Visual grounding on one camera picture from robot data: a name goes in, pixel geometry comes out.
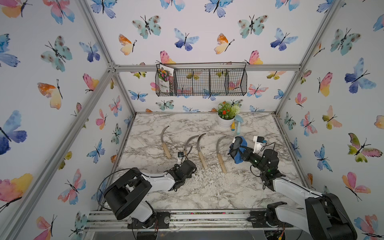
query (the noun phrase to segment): wire basket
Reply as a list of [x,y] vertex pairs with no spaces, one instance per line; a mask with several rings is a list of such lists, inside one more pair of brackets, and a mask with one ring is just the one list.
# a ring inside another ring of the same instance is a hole
[[174,68],[169,93],[160,91],[160,64],[155,75],[157,96],[244,96],[247,93],[246,63],[181,63]]

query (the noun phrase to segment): white flower pot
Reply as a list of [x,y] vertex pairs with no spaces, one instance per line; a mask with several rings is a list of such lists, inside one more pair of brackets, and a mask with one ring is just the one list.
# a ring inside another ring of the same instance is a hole
[[219,115],[217,115],[218,125],[223,129],[230,128],[234,120],[234,118],[231,120],[222,119],[221,117],[219,117]]

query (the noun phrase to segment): yellow handle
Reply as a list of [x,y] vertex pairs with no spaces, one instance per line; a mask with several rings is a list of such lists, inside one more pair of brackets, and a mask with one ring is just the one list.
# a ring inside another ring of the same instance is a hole
[[220,163],[221,170],[223,170],[223,173],[227,173],[227,169],[225,168],[223,158],[221,157],[221,154],[217,154],[218,162]]
[[205,162],[204,156],[201,152],[199,152],[199,157],[200,157],[201,163],[203,164],[204,170],[208,169],[207,163]]
[[170,159],[170,153],[169,153],[169,150],[168,150],[168,148],[167,148],[166,143],[163,142],[162,145],[163,145],[164,152],[165,152],[166,155],[167,155],[167,158]]

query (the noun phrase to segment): white marble tabletop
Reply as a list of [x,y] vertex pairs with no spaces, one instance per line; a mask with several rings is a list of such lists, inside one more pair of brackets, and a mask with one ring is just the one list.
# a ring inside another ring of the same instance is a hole
[[[268,143],[276,142],[275,150],[280,159],[280,172],[301,185],[272,115],[249,113],[241,116],[244,123],[241,126],[240,135],[247,140],[248,146],[253,148],[252,139],[255,135],[264,136]],[[162,173],[177,163],[177,152],[183,151],[189,137],[206,133],[200,141],[200,147],[208,169],[202,168],[196,149],[197,138],[195,138],[190,142],[193,148],[188,159],[196,164],[196,173],[192,178],[187,179],[177,192],[161,191],[147,194],[144,199],[149,201],[155,209],[256,209],[266,208],[268,204],[279,201],[294,204],[282,194],[268,188],[263,190],[261,179],[250,172],[249,162],[235,164],[227,153],[233,137],[236,136],[236,131],[221,129],[216,117],[215,113],[138,114],[118,169],[137,167],[144,173]],[[164,141],[172,159],[166,158],[160,140],[162,129],[168,125],[169,128],[164,133]],[[216,142],[224,135],[228,137],[221,140],[219,149],[228,171],[226,174],[222,172],[216,154]],[[252,171],[258,174],[256,168],[252,168]],[[124,171],[119,172],[115,179],[123,173]]]

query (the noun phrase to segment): potted plant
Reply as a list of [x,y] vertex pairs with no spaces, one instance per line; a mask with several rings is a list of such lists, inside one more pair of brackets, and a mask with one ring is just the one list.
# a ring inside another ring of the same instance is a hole
[[231,127],[234,118],[240,113],[240,107],[238,104],[231,104],[229,102],[222,102],[218,105],[217,121],[220,127],[229,128]]

